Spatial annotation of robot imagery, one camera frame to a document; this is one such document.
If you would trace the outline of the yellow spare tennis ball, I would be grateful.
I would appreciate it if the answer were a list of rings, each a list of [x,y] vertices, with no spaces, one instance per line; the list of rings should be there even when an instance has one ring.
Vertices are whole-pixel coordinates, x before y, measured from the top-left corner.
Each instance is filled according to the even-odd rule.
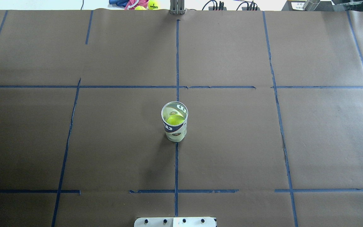
[[[161,9],[160,0],[149,0],[147,2],[147,9],[149,9],[149,10],[160,10]]]

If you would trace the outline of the clear tennis ball can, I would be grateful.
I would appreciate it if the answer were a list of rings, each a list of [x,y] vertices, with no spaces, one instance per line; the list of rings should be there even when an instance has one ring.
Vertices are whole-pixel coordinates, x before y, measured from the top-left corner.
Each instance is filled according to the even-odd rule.
[[[161,117],[167,138],[180,142],[187,133],[188,109],[181,102],[169,102],[161,109]]]

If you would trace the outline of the pink and blue cloth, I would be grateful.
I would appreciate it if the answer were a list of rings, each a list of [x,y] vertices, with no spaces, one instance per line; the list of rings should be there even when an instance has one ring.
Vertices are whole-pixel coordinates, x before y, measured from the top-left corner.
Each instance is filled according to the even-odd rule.
[[[125,10],[135,10],[137,7],[147,8],[149,0],[109,0],[110,5],[115,5]]]

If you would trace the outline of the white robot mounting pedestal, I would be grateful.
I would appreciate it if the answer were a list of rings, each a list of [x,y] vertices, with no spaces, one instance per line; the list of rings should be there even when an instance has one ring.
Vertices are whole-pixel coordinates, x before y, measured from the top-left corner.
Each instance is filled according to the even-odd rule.
[[[213,217],[141,217],[134,227],[216,227]]]

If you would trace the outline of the aluminium frame post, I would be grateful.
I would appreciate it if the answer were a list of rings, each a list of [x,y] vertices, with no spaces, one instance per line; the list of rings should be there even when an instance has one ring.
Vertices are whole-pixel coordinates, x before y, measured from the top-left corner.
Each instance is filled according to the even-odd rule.
[[[185,14],[185,1],[184,0],[170,0],[170,14],[183,15]]]

